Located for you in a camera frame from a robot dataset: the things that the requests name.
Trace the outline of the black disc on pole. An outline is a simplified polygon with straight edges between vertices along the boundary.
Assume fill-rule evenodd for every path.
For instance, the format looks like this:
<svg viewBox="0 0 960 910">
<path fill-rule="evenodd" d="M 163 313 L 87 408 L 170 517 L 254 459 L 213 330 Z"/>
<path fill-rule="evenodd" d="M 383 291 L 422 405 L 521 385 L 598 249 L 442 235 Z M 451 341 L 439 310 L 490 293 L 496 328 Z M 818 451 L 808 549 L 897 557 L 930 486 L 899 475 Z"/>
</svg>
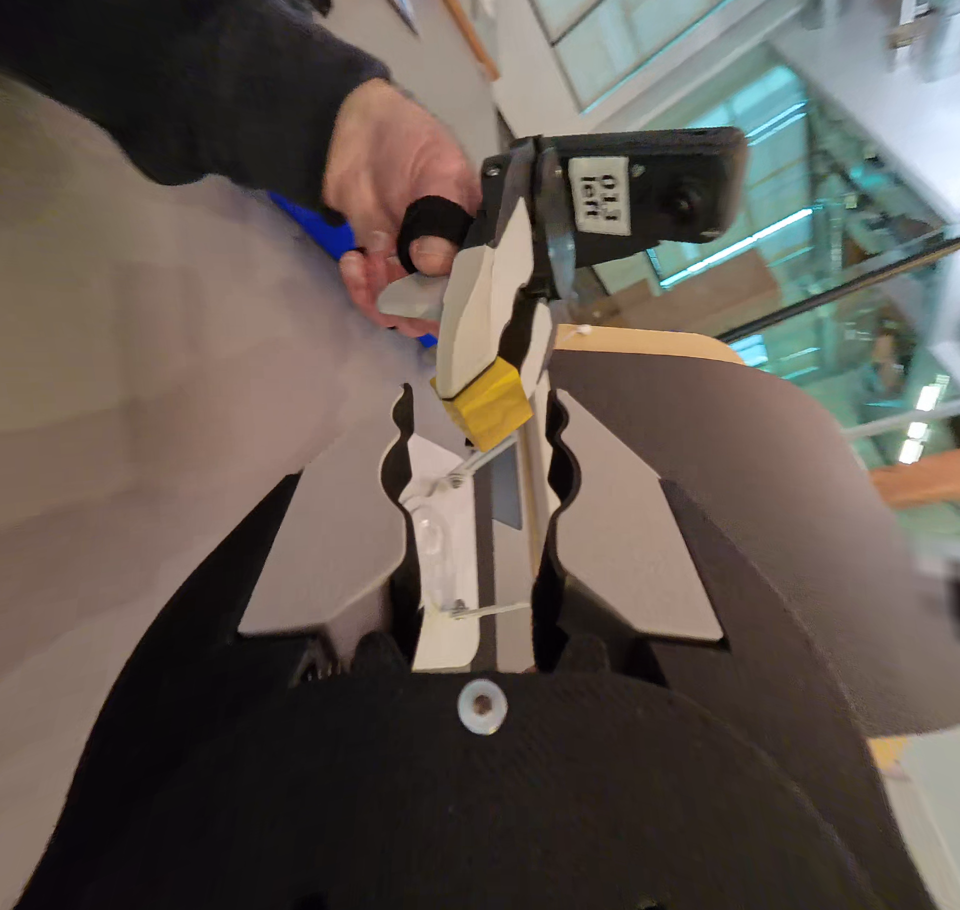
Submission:
<svg viewBox="0 0 960 910">
<path fill-rule="evenodd" d="M 840 283 L 823 292 L 818 292 L 800 301 L 777 309 L 769 314 L 756 317 L 734 328 L 718 334 L 716 340 L 731 346 L 732 344 L 755 336 L 763 331 L 782 325 L 822 307 L 836 304 L 846 297 L 879 286 L 904 274 L 924 269 L 942 259 L 953 256 L 959 250 L 957 235 L 948 239 L 926 242 L 917 245 L 906 255 L 893 258 L 880 256 L 880 263 L 861 273 L 857 277 Z"/>
</svg>

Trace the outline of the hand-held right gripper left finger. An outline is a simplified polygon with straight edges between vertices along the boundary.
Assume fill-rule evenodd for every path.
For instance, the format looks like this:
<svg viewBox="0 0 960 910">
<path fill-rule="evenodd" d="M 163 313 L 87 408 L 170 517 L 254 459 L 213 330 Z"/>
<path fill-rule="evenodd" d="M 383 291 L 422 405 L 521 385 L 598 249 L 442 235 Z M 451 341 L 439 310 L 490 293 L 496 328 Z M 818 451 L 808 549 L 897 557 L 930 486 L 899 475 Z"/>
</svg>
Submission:
<svg viewBox="0 0 960 910">
<path fill-rule="evenodd" d="M 406 554 L 402 510 L 382 482 L 384 461 L 402 440 L 393 400 L 310 461 L 294 487 L 239 623 L 247 637 L 319 632 L 360 640 L 387 630 L 389 583 Z"/>
</svg>

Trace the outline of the person's left hand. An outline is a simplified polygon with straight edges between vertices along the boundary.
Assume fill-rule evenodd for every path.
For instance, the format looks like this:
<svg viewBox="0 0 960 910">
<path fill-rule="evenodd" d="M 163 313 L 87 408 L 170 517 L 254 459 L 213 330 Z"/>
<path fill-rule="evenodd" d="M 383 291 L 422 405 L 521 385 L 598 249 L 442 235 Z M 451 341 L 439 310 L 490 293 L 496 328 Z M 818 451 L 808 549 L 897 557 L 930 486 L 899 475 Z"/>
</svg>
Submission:
<svg viewBox="0 0 960 910">
<path fill-rule="evenodd" d="M 406 210 L 423 197 L 442 197 L 474 216 L 482 202 L 476 165 L 441 121 L 374 79 L 342 103 L 323 176 L 323 203 L 345 218 L 358 245 L 339 260 L 355 306 L 380 328 L 411 338 L 436 334 L 436 322 L 380 313 L 378 298 L 405 277 L 397 240 Z"/>
</svg>

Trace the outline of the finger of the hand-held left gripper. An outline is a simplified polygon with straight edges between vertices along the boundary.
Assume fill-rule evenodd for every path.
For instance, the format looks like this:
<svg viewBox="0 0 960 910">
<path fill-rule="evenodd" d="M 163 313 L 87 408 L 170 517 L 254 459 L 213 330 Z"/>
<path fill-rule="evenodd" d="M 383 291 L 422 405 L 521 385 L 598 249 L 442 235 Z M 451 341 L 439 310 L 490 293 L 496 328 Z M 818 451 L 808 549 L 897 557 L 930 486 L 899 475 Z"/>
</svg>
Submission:
<svg viewBox="0 0 960 910">
<path fill-rule="evenodd" d="M 438 330 L 435 389 L 441 400 L 453 400 L 495 363 L 516 298 L 533 271 L 531 219 L 521 198 L 498 245 L 465 248 L 454 260 Z"/>
<path fill-rule="evenodd" d="M 503 331 L 503 359 L 519 374 L 526 397 L 532 397 L 556 339 L 556 323 L 549 303 L 520 298 Z"/>
</svg>

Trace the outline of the person's left forearm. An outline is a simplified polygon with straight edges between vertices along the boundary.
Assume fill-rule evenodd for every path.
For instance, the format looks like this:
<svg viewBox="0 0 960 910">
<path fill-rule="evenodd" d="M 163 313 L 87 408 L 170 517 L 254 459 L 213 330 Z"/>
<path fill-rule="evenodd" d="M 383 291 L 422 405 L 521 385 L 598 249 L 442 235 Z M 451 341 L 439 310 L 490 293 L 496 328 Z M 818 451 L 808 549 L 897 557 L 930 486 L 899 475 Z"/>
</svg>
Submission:
<svg viewBox="0 0 960 910">
<path fill-rule="evenodd" d="M 1 65 L 157 184 L 220 176 L 333 219 L 322 194 L 337 114 L 389 79 L 292 0 L 1 0 Z"/>
</svg>

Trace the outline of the blue plastic bin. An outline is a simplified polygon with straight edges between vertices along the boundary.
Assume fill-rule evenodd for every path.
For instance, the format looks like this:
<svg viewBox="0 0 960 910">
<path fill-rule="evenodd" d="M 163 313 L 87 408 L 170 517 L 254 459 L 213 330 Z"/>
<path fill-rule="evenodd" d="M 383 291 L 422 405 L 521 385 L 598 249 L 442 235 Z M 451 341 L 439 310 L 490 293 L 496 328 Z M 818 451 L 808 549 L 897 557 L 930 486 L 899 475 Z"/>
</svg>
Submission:
<svg viewBox="0 0 960 910">
<path fill-rule="evenodd" d="M 279 193 L 269 191 L 268 199 L 289 217 L 325 254 L 338 262 L 351 251 L 364 253 L 364 247 L 355 244 L 354 231 L 350 225 L 333 223 L 320 213 L 300 206 Z"/>
</svg>

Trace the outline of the yellow toy cube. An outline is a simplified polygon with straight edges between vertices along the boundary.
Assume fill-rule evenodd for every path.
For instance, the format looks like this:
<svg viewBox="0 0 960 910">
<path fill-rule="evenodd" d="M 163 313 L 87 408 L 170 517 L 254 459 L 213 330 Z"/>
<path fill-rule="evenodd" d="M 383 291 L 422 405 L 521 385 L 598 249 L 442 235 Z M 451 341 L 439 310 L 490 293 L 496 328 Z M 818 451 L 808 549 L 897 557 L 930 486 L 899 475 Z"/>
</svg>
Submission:
<svg viewBox="0 0 960 910">
<path fill-rule="evenodd" d="M 446 398 L 439 393 L 437 375 L 430 379 L 430 384 L 466 442 L 487 453 L 533 419 L 532 399 L 545 368 L 545 361 L 535 364 L 525 382 L 522 367 L 496 355 L 453 397 Z"/>
</svg>

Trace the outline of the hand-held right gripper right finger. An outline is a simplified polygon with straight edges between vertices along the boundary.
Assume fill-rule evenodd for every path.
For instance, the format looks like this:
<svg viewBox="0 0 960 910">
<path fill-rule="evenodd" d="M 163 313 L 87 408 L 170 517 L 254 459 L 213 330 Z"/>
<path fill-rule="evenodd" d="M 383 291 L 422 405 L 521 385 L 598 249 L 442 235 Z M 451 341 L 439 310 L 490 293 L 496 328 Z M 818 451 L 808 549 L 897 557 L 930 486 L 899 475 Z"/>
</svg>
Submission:
<svg viewBox="0 0 960 910">
<path fill-rule="evenodd" d="M 532 594 L 534 644 L 581 633 L 721 641 L 662 477 L 563 389 L 549 393 L 546 440 L 559 505 Z"/>
</svg>

